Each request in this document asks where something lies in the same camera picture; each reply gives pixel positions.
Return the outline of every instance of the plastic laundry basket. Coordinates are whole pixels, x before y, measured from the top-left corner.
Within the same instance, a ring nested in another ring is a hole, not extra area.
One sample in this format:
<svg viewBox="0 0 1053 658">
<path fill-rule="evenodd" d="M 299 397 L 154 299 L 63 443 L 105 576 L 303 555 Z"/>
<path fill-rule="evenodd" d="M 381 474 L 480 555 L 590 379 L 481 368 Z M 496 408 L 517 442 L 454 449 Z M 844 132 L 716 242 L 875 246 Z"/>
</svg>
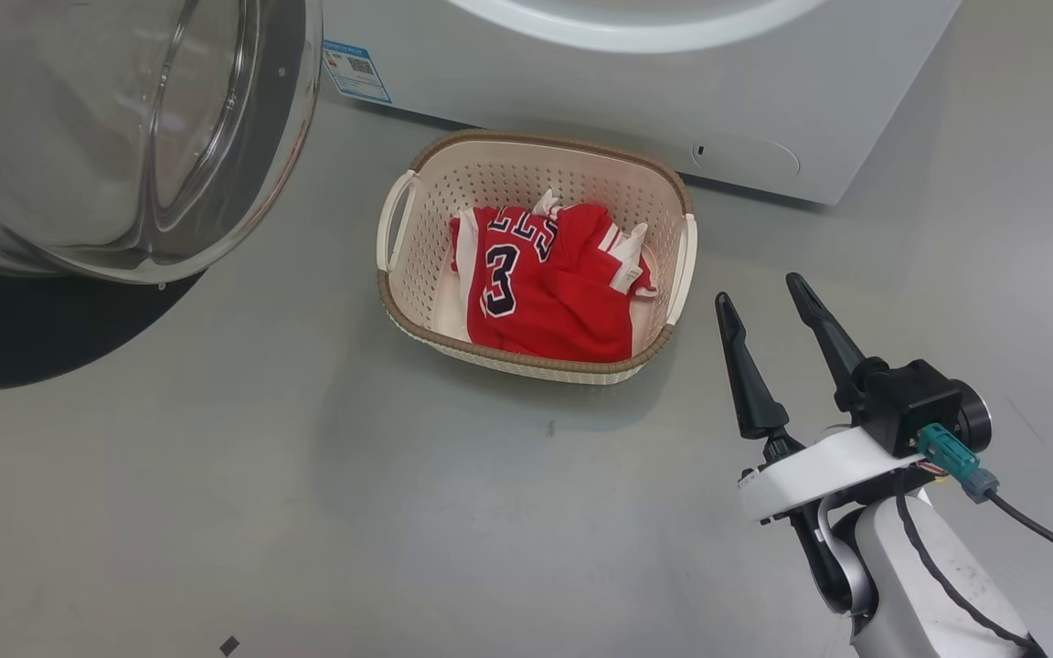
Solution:
<svg viewBox="0 0 1053 658">
<path fill-rule="evenodd" d="M 628 361 L 559 361 L 464 340 L 464 307 L 450 266 L 451 217 L 482 205 L 530 208 L 549 188 L 568 204 L 604 205 L 623 230 L 648 222 L 644 257 L 659 295 L 633 303 Z M 401 198 L 405 208 L 393 240 Z M 423 151 L 389 193 L 377 234 L 380 296 L 402 332 L 494 371 L 581 384 L 622 382 L 663 348 L 684 307 L 696 255 L 693 203 L 668 166 L 588 142 L 485 129 L 452 134 Z"/>
</svg>

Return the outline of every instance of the floor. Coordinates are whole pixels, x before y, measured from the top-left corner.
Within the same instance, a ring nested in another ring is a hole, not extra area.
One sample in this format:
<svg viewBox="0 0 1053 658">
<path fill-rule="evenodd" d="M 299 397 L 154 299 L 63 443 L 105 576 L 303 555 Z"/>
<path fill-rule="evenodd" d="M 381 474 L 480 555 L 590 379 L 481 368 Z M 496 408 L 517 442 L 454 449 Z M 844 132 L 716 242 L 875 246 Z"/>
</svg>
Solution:
<svg viewBox="0 0 1053 658">
<path fill-rule="evenodd" d="M 0 392 L 0 655 L 854 655 L 783 523 L 737 507 L 711 299 L 794 436 L 843 421 L 782 276 L 867 353 L 987 397 L 1053 529 L 1053 3 L 967 0 L 833 208 L 695 187 L 672 345 L 609 388 L 456 363 L 384 316 L 371 245 L 440 125 L 325 87 L 271 219 L 137 340 Z M 933 503 L 1053 655 L 1053 549 Z"/>
</svg>

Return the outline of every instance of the white stripe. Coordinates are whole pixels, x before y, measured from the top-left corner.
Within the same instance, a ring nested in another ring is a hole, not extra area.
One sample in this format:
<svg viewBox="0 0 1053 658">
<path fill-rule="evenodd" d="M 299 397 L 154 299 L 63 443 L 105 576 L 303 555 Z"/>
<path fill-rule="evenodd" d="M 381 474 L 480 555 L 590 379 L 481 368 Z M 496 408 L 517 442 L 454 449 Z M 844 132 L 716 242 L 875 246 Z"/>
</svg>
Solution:
<svg viewBox="0 0 1053 658">
<path fill-rule="evenodd" d="M 599 250 L 601 252 L 612 251 L 612 245 L 614 245 L 615 239 L 617 239 L 619 236 L 620 236 L 619 226 L 615 224 L 611 225 L 611 227 L 607 230 L 607 233 L 603 234 L 603 239 L 600 241 Z"/>
</svg>

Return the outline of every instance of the washing machine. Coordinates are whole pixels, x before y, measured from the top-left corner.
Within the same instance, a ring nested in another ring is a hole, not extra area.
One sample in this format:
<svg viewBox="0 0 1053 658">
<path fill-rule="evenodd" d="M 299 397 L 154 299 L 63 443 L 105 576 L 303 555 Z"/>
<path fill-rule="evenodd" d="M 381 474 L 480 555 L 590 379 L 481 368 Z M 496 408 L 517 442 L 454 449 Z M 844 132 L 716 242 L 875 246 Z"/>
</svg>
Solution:
<svg viewBox="0 0 1053 658">
<path fill-rule="evenodd" d="M 319 80 L 832 204 L 958 3 L 0 0 L 0 388 L 187 297 L 279 196 Z"/>
<path fill-rule="evenodd" d="M 960 0 L 324 0 L 351 99 L 835 204 Z"/>
</svg>

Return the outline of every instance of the red clothing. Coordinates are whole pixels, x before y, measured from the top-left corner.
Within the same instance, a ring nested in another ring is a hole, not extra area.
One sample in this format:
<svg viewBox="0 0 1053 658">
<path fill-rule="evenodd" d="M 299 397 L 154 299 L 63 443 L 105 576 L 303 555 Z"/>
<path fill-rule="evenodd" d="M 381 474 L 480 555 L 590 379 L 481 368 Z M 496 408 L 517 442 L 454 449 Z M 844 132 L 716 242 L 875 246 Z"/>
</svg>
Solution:
<svg viewBox="0 0 1053 658">
<path fill-rule="evenodd" d="M 565 361 L 632 357 L 630 295 L 611 287 L 621 261 L 609 252 L 621 237 L 607 208 L 573 205 L 556 219 L 513 205 L 475 208 L 476 240 L 469 241 L 457 238 L 460 220 L 451 226 L 455 250 L 476 251 L 474 258 L 457 254 L 454 263 L 473 262 L 462 291 L 469 288 L 468 333 L 475 344 Z M 648 265 L 640 271 L 634 284 L 628 279 L 632 291 L 649 286 Z"/>
</svg>

